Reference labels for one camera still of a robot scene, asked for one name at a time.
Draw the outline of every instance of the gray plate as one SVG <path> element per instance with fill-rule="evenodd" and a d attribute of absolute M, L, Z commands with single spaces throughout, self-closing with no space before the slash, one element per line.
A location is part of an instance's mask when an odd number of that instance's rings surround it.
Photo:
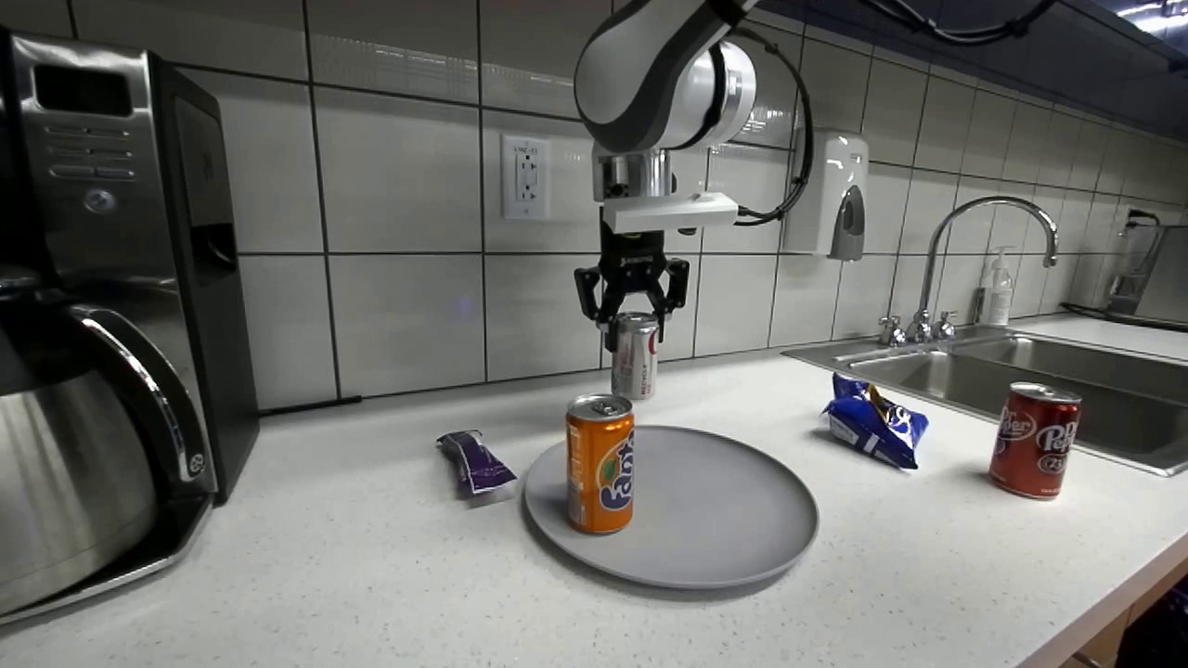
<path fill-rule="evenodd" d="M 525 475 L 525 516 L 572 560 L 639 585 L 743 589 L 779 580 L 818 533 L 818 500 L 774 455 L 704 431 L 634 431 L 634 518 L 582 533 L 565 516 L 565 445 Z"/>

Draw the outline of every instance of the white tile wall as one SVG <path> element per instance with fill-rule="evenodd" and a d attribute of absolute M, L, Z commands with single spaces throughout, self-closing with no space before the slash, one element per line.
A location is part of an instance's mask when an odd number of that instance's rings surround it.
<path fill-rule="evenodd" d="M 912 174 L 907 167 L 868 167 L 867 252 L 894 252 Z"/>
<path fill-rule="evenodd" d="M 999 179 L 1019 101 L 982 90 L 968 113 L 962 174 Z"/>
<path fill-rule="evenodd" d="M 978 196 L 999 196 L 999 183 L 989 179 L 962 179 L 954 204 L 978 200 Z M 999 204 L 968 209 L 962 218 L 954 218 L 946 252 L 985 252 L 997 230 Z"/>
<path fill-rule="evenodd" d="M 326 262 L 240 256 L 261 410 L 334 402 Z"/>
<path fill-rule="evenodd" d="M 927 252 L 931 230 L 954 204 L 957 204 L 957 174 L 919 170 L 907 192 L 898 252 Z"/>
<path fill-rule="evenodd" d="M 875 61 L 868 68 L 862 139 L 885 162 L 912 162 L 927 74 Z"/>
<path fill-rule="evenodd" d="M 301 0 L 75 0 L 83 40 L 180 62 L 304 79 Z"/>
<path fill-rule="evenodd" d="M 774 345 L 828 343 L 841 309 L 844 262 L 779 256 Z"/>
<path fill-rule="evenodd" d="M 474 0 L 308 0 L 313 79 L 479 101 Z"/>
<path fill-rule="evenodd" d="M 488 379 L 597 369 L 572 271 L 597 256 L 488 256 Z"/>
<path fill-rule="evenodd" d="M 844 262 L 832 337 L 874 343 L 881 335 L 881 319 L 886 319 L 893 309 L 893 276 L 894 256 L 867 256 L 857 262 Z"/>
<path fill-rule="evenodd" d="M 304 87 L 203 74 L 219 95 L 240 252 L 322 252 L 313 105 Z"/>
<path fill-rule="evenodd" d="M 927 79 L 919 167 L 957 170 L 968 139 L 973 87 Z"/>
<path fill-rule="evenodd" d="M 811 38 L 802 51 L 802 74 L 813 95 L 818 126 L 857 132 L 862 108 L 867 108 L 868 54 Z"/>
<path fill-rule="evenodd" d="M 702 256 L 693 354 L 764 349 L 774 327 L 776 256 Z"/>
<path fill-rule="evenodd" d="M 577 119 L 572 72 L 597 22 L 610 19 L 610 0 L 479 4 L 482 105 Z"/>
<path fill-rule="evenodd" d="M 479 256 L 334 256 L 342 393 L 482 381 Z"/>
<path fill-rule="evenodd" d="M 334 252 L 479 252 L 479 113 L 318 92 Z"/>
<path fill-rule="evenodd" d="M 75 19 L 89 40 L 185 62 L 224 101 L 261 402 L 285 410 L 604 364 L 572 291 L 572 271 L 597 262 L 597 204 L 568 79 L 622 4 L 75 0 Z M 70 32 L 62 0 L 0 0 L 0 22 Z M 1011 249 L 1019 314 L 1056 311 L 1098 301 L 1125 209 L 1180 218 L 1188 204 L 1180 141 L 764 12 L 748 27 L 802 62 L 820 130 L 874 145 L 868 256 L 789 256 L 779 225 L 670 234 L 693 283 L 665 360 L 907 319 L 935 223 L 968 196 L 1036 196 L 1063 225 L 1063 262 L 1039 268 L 1044 239 L 1011 209 L 968 213 L 931 292 L 954 319 L 997 246 Z M 753 126 L 674 170 L 683 192 L 769 209 L 795 160 L 795 90 L 774 54 L 748 51 Z M 504 139 L 545 141 L 545 218 L 504 214 Z"/>
<path fill-rule="evenodd" d="M 985 256 L 946 256 L 935 271 L 935 314 L 946 311 L 954 327 L 968 324 L 968 304 L 982 276 Z"/>

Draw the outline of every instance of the orange soda can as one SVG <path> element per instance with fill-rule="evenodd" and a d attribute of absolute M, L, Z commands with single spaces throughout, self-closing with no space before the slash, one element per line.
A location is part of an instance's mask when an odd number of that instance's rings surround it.
<path fill-rule="evenodd" d="M 615 533 L 633 525 L 634 416 L 633 402 L 597 393 L 568 405 L 568 525 Z"/>

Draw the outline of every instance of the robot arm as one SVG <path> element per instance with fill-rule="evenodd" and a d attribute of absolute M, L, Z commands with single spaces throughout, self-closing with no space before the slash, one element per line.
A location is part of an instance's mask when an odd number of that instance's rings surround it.
<path fill-rule="evenodd" d="M 753 68 L 726 32 L 756 0 L 634 0 L 582 47 L 577 108 L 604 151 L 729 141 L 753 105 Z"/>
<path fill-rule="evenodd" d="M 749 54 L 726 38 L 753 4 L 634 0 L 578 54 L 577 108 L 597 145 L 603 259 L 577 271 L 577 291 L 588 319 L 604 327 L 604 349 L 627 292 L 645 292 L 662 337 L 665 314 L 683 309 L 688 262 L 665 259 L 665 230 L 739 218 L 726 192 L 681 196 L 670 151 L 711 147 L 748 126 L 756 79 Z"/>

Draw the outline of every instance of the cable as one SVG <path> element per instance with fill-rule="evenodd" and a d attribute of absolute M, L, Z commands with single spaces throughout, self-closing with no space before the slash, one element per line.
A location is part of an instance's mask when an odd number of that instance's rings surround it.
<path fill-rule="evenodd" d="M 1029 27 L 1044 12 L 1052 12 L 1056 0 L 1036 0 L 1036 7 L 1019 16 L 1019 19 L 1006 19 L 1006 22 L 997 22 L 997 27 L 973 27 L 973 31 L 946 31 L 935 19 L 921 16 L 910 0 L 862 0 L 862 4 L 868 4 L 874 12 L 886 16 L 893 22 L 912 31 L 912 32 L 927 32 L 927 38 L 935 38 L 945 45 L 978 47 L 978 45 L 997 45 L 997 40 L 1006 40 L 1006 38 L 1025 38 Z"/>
<path fill-rule="evenodd" d="M 811 101 L 811 87 L 802 79 L 802 72 L 779 51 L 779 45 L 774 45 L 769 38 L 753 32 L 753 31 L 737 31 L 733 38 L 743 38 L 743 40 L 756 40 L 769 54 L 776 54 L 785 62 L 785 72 L 790 74 L 795 90 L 799 90 L 799 108 L 807 113 L 807 145 L 802 145 L 802 167 L 799 174 L 790 179 L 785 200 L 774 209 L 774 213 L 753 213 L 748 204 L 739 204 L 739 223 L 737 225 L 764 225 L 764 223 L 776 223 L 785 218 L 807 192 L 811 184 L 811 170 L 813 170 L 813 101 Z"/>

